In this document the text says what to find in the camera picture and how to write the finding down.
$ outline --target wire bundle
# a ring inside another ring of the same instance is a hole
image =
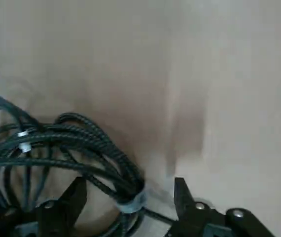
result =
[[[0,168],[4,167],[2,182],[5,190],[5,194],[0,190],[2,207],[15,206],[25,212],[35,208],[51,167],[78,171],[117,203],[127,203],[143,190],[144,179],[137,167],[112,143],[98,125],[85,116],[64,113],[52,124],[40,123],[2,97],[0,97],[0,110],[9,113],[15,122],[0,126],[0,136],[10,134],[0,143]],[[67,122],[76,122],[81,126]],[[27,131],[26,136],[18,136],[25,131]],[[30,144],[32,149],[45,149],[45,157],[34,157],[32,152],[23,154],[19,148],[21,144]],[[56,150],[62,154],[61,158],[54,157]],[[97,161],[103,169],[78,162],[71,151],[79,152],[85,158]],[[16,165],[24,166],[22,203],[18,201],[10,181],[12,167]],[[32,166],[43,168],[35,194],[30,197]],[[97,177],[111,181],[114,188],[108,187]],[[120,213],[112,225],[97,236],[129,237],[138,229],[145,214],[168,224],[173,222],[167,217],[142,208],[133,214]]]

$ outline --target cable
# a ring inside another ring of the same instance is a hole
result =
[[[9,134],[0,143],[0,169],[4,167],[2,180],[4,193],[0,189],[2,205],[13,205],[23,211],[35,208],[51,167],[81,173],[85,179],[117,203],[127,203],[143,190],[144,179],[137,167],[112,143],[97,124],[85,116],[64,113],[59,115],[54,123],[40,123],[2,97],[0,97],[0,110],[9,113],[15,121],[0,126],[0,135]],[[24,131],[28,134],[19,137],[18,133]],[[32,150],[41,151],[42,155],[35,157],[35,152],[23,154],[19,148],[21,144],[30,144]],[[78,162],[71,151],[81,153],[86,159],[97,161],[103,168]],[[13,166],[25,167],[22,205],[11,187],[10,177]],[[30,197],[33,166],[42,166],[43,170],[35,194]],[[105,185],[98,177],[111,181],[114,188]],[[174,222],[168,217],[142,208],[133,214],[120,213],[105,231],[94,237],[130,237],[137,231],[145,215],[169,225]]]

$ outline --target cable clip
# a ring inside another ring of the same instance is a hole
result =
[[[145,189],[143,189],[140,193],[138,193],[133,200],[128,203],[116,203],[116,207],[122,212],[126,214],[132,214],[141,210],[147,201],[147,196]]]
[[[18,137],[28,136],[28,134],[28,131],[18,132]],[[22,153],[27,153],[32,149],[30,142],[20,143],[19,148],[22,150]]]

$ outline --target cable tie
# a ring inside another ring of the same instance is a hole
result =
[[[146,201],[147,196],[144,188],[133,198],[133,200],[129,201],[128,203],[116,203],[115,205],[120,210],[120,212],[132,214],[140,211],[145,206]]]
[[[24,137],[24,136],[28,136],[28,131],[23,131],[23,132],[18,132],[18,137]],[[23,142],[19,144],[19,148],[20,150],[22,150],[23,153],[27,153],[29,151],[31,151],[31,144],[30,142]]]

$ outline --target screw head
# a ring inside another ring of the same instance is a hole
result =
[[[48,203],[45,204],[44,208],[50,209],[54,206],[54,201],[49,201]]]
[[[199,209],[199,210],[203,210],[205,208],[204,204],[203,203],[200,203],[198,202],[197,204],[195,204],[195,207],[196,209]]]
[[[240,210],[234,210],[233,214],[234,214],[234,216],[239,217],[239,218],[244,217],[244,213]]]

